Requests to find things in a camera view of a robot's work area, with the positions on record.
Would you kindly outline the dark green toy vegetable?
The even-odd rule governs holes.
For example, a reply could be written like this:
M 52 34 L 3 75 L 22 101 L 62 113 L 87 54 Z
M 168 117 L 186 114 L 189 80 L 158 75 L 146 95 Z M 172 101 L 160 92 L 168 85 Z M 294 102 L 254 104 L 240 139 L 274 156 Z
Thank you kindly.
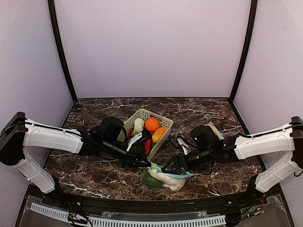
M 152 177 L 148 172 L 143 174 L 142 181 L 149 188 L 160 189 L 164 185 L 164 182 Z

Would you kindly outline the clear zip bag blue zipper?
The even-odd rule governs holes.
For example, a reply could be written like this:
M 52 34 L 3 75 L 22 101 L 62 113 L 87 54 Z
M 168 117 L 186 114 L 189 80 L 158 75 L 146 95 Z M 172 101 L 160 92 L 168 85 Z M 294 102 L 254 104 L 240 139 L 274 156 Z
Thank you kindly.
M 209 126 L 212 129 L 212 131 L 215 133 L 215 135 L 218 137 L 219 140 L 225 139 L 223 134 L 216 128 L 216 126 L 212 122 L 205 124 L 205 126 Z

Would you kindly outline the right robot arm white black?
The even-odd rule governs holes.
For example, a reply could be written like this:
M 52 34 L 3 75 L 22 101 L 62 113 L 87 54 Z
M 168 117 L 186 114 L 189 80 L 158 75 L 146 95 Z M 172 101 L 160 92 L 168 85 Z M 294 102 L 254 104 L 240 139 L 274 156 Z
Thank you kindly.
M 285 155 L 266 171 L 252 177 L 247 192 L 265 194 L 273 186 L 303 169 L 303 121 L 291 118 L 290 123 L 259 134 L 219 138 L 210 125 L 195 127 L 190 136 L 196 151 L 177 155 L 162 167 L 162 172 L 180 175 L 207 161 L 232 163 L 249 157 L 284 151 Z

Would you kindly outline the beige perforated plastic basket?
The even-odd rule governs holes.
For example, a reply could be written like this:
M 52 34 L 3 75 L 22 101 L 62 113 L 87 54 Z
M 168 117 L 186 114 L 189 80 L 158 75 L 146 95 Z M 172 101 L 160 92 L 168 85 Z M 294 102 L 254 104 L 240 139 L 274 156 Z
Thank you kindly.
M 125 128 L 126 132 L 129 133 L 130 130 L 134 127 L 134 121 L 137 118 L 140 118 L 140 119 L 146 121 L 150 117 L 155 117 L 157 120 L 159 120 L 160 126 L 167 128 L 167 130 L 164 133 L 164 135 L 162 136 L 162 138 L 160 139 L 160 141 L 158 141 L 156 144 L 152 145 L 152 149 L 151 149 L 151 152 L 149 153 L 148 159 L 152 159 L 155 156 L 157 151 L 160 149 L 160 147 L 163 145 L 165 140 L 168 138 L 174 122 L 169 118 L 166 118 L 164 116 L 161 116 L 159 114 L 153 113 L 151 111 L 148 111 L 148 110 L 145 110 L 142 108 L 138 109 L 130 118 L 128 118 L 124 122 L 124 128 Z

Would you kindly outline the spare clear zip bag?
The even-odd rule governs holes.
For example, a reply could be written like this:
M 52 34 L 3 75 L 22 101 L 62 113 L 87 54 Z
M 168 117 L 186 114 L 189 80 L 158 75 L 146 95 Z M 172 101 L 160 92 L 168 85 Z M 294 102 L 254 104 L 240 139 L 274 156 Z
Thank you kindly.
M 141 184 L 145 187 L 159 190 L 170 190 L 172 192 L 179 191 L 187 179 L 192 177 L 193 174 L 181 169 L 181 175 L 163 173 L 162 166 L 156 163 L 151 163 L 150 167 L 143 168 L 141 176 Z

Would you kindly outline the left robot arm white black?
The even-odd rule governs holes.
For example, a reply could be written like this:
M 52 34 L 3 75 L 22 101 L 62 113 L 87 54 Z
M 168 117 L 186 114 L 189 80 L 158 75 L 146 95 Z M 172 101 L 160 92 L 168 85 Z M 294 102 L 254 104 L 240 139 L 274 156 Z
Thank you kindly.
M 82 156 L 98 156 L 102 152 L 121 161 L 122 167 L 150 167 L 149 153 L 140 150 L 152 139 L 143 130 L 130 139 L 119 141 L 126 133 L 124 123 L 106 117 L 89 131 L 57 128 L 32 121 L 25 113 L 16 113 L 0 134 L 0 161 L 17 169 L 44 194 L 60 192 L 59 182 L 47 173 L 28 153 L 27 147 L 58 149 Z

